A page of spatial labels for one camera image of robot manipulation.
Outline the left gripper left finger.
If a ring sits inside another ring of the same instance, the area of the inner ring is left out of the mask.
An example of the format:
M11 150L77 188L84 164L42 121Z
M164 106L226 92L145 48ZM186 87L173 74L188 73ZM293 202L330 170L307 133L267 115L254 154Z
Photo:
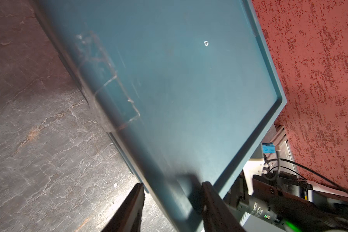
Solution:
M102 232L140 232L144 202L144 185L138 183L102 229Z

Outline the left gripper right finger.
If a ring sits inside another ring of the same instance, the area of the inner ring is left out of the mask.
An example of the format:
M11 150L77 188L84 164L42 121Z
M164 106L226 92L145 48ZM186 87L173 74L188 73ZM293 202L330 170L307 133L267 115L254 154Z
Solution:
M202 183L205 232L244 232L210 182Z

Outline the teal three-drawer cabinet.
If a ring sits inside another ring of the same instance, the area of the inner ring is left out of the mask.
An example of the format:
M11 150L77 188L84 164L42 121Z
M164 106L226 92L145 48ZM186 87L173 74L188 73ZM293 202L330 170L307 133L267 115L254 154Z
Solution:
M203 227L286 97L252 1L31 1L99 122L175 229Z

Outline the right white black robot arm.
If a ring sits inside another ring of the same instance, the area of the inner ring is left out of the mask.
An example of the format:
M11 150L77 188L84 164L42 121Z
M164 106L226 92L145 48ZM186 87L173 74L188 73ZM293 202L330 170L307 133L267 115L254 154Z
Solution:
M252 180L248 194L240 175L224 200L241 225L260 219L285 232L348 232L348 197L314 190L307 181L284 175L277 183Z

